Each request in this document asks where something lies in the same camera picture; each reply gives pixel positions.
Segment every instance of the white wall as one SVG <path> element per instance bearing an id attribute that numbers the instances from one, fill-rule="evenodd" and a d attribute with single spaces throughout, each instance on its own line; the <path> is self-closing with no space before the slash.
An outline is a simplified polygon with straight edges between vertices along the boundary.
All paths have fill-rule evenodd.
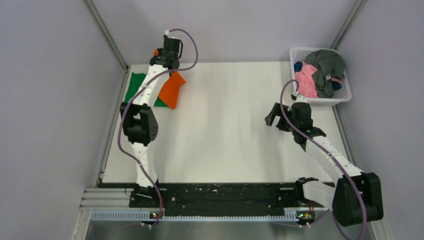
<path id="1" fill-rule="evenodd" d="M 0 56 L 0 239 L 69 239 L 123 71 L 82 0 L 2 1 Z"/>
<path id="2" fill-rule="evenodd" d="M 192 34 L 200 62 L 289 60 L 291 47 L 330 47 L 354 0 L 94 0 L 128 64 L 148 63 L 167 29 Z M 182 62 L 194 61 L 183 33 Z"/>
<path id="3" fill-rule="evenodd" d="M 339 48 L 353 95 L 341 110 L 396 239 L 423 238 L 423 12 L 422 0 L 368 1 Z"/>

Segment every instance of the plastic basket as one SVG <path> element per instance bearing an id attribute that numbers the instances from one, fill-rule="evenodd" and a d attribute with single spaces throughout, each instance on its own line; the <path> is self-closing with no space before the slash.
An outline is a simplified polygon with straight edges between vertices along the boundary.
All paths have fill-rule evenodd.
<path id="1" fill-rule="evenodd" d="M 334 49 L 321 48 L 321 47 L 292 47 L 290 49 L 290 64 L 291 64 L 291 78 L 295 79 L 295 67 L 296 62 L 303 62 L 305 58 L 312 52 L 325 49 L 338 53 Z M 311 98 L 307 97 L 307 102 L 310 104 L 321 104 L 334 106 L 340 102 L 347 102 L 352 99 L 351 87 L 349 86 L 348 76 L 346 71 L 344 71 L 345 78 L 342 79 L 341 89 L 334 91 L 334 96 L 332 98 Z M 295 94 L 296 83 L 293 82 L 293 93 Z"/>

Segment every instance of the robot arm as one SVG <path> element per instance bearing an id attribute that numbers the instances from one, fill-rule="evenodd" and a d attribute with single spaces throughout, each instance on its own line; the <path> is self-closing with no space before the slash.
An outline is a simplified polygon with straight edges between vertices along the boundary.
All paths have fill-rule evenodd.
<path id="1" fill-rule="evenodd" d="M 378 176 L 373 172 L 365 173 L 351 164 L 330 143 L 328 138 L 326 138 L 326 134 L 321 129 L 313 127 L 311 106 L 304 96 L 297 96 L 295 102 L 291 106 L 283 105 L 283 110 L 295 127 L 326 148 L 353 179 L 364 201 L 367 221 L 370 222 L 382 219 L 383 201 L 380 179 Z M 291 132 L 294 136 L 294 141 L 321 165 L 335 185 L 335 187 L 333 187 L 318 181 L 316 178 L 302 177 L 296 181 L 295 191 L 298 198 L 297 200 L 314 201 L 330 209 L 334 213 L 337 221 L 344 227 L 360 224 L 362 222 L 362 212 L 359 201 L 352 186 L 332 160 L 330 154 L 327 154 L 316 144 L 293 130 L 283 117 L 279 103 L 274 104 L 271 113 L 265 118 L 268 126 L 272 126 L 275 116 L 280 117 L 276 127 L 281 131 Z"/>
<path id="2" fill-rule="evenodd" d="M 128 109 L 128 113 L 123 121 L 123 133 L 131 142 L 134 156 L 140 160 L 146 173 L 150 178 L 157 182 L 158 176 L 155 171 L 153 152 L 149 150 L 149 143 L 155 140 L 158 134 L 158 122 L 152 111 L 165 82 L 169 79 L 168 74 L 162 74 L 152 81 L 152 79 L 160 73 L 167 70 L 174 70 L 180 67 L 179 52 L 181 40 L 170 35 L 168 31 L 163 36 L 163 48 L 155 51 L 155 56 L 150 59 L 147 75 L 143 84 L 137 92 L 144 91 L 132 102 Z M 121 117 L 127 103 L 123 102 L 120 106 Z M 145 176 L 136 162 L 137 169 L 136 183 L 141 188 L 152 188 L 153 184 Z"/>

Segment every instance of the blue cloth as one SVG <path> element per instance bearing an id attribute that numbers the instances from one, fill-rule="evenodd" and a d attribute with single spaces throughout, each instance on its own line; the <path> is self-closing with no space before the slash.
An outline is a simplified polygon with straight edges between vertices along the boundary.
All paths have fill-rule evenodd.
<path id="1" fill-rule="evenodd" d="M 342 85 L 336 81 L 331 81 L 331 86 L 334 91 L 337 91 L 342 88 Z"/>
<path id="2" fill-rule="evenodd" d="M 304 64 L 301 61 L 298 61 L 294 64 L 294 72 L 300 72 Z"/>

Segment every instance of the white table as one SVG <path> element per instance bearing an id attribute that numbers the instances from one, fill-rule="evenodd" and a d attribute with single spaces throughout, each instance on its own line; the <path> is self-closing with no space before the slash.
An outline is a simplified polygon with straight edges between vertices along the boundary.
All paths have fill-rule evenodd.
<path id="1" fill-rule="evenodd" d="M 147 69 L 147 65 L 132 65 L 129 77 Z M 273 127 L 265 124 L 283 84 L 291 79 L 290 62 L 198 63 L 180 74 L 187 83 L 180 89 L 177 108 L 153 108 L 159 132 L 150 144 L 160 182 L 288 183 L 300 177 L 331 182 L 291 133 L 275 127 L 278 117 Z M 293 89 L 288 89 L 284 104 L 290 105 Z M 312 119 L 346 157 L 333 109 L 313 105 Z M 118 149 L 120 122 L 119 116 L 103 183 L 136 180 L 135 161 Z M 132 153 L 123 134 L 121 141 Z"/>

